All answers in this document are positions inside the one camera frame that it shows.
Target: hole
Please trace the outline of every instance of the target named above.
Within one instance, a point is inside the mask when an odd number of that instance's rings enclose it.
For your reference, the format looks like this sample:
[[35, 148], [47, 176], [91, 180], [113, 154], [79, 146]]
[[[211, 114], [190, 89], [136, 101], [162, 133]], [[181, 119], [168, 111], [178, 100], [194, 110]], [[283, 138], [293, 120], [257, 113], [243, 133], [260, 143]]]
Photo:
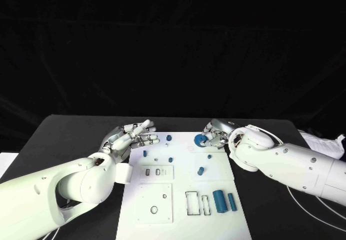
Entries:
[[41, 192], [41, 189], [40, 189], [40, 187], [37, 185], [34, 185], [34, 190], [38, 193], [38, 195], [41, 195], [42, 192]]
[[158, 211], [159, 211], [158, 206], [153, 206], [153, 207], [151, 208], [151, 212], [152, 212], [153, 214], [156, 214]]

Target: black curtain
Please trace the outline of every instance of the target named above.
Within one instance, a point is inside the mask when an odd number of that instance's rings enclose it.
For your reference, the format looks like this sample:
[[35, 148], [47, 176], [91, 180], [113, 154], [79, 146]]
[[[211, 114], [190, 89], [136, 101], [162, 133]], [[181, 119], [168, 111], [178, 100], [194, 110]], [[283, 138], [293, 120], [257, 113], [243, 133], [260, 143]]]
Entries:
[[8, 1], [0, 146], [51, 114], [289, 119], [345, 132], [345, 12], [230, 10], [213, 1]]

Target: circular hole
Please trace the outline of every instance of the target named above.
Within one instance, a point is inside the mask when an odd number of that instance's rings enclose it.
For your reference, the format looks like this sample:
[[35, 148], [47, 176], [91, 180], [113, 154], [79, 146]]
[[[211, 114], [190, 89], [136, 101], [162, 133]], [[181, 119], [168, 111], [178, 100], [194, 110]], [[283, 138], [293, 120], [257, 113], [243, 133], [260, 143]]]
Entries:
[[153, 206], [153, 207], [151, 208], [151, 212], [152, 212], [153, 214], [156, 214], [158, 211], [159, 211], [158, 206]]

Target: blue knob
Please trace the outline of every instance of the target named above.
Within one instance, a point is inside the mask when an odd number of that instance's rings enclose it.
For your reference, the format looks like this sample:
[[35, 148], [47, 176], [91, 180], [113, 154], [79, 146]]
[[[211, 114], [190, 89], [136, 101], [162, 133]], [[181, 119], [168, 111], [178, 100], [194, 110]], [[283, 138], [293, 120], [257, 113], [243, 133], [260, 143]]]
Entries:
[[198, 172], [197, 172], [197, 174], [201, 176], [201, 175], [204, 174], [204, 171], [205, 171], [205, 168], [201, 167], [200, 170], [198, 170]]

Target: robotic hand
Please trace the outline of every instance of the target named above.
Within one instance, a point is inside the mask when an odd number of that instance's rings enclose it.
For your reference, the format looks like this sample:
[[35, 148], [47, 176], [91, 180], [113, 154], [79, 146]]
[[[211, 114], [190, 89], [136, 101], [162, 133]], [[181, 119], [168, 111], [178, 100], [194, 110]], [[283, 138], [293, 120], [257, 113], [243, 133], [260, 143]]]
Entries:
[[[0, 184], [0, 240], [35, 240], [90, 211], [110, 196], [115, 182], [129, 184], [132, 148], [158, 144], [155, 123], [117, 127], [89, 157]], [[57, 191], [76, 206], [60, 207]]]
[[230, 157], [241, 168], [252, 172], [260, 169], [289, 187], [346, 206], [346, 162], [283, 143], [260, 127], [241, 127], [220, 119], [213, 119], [203, 134], [197, 135], [195, 143], [200, 147], [218, 148], [228, 144]]

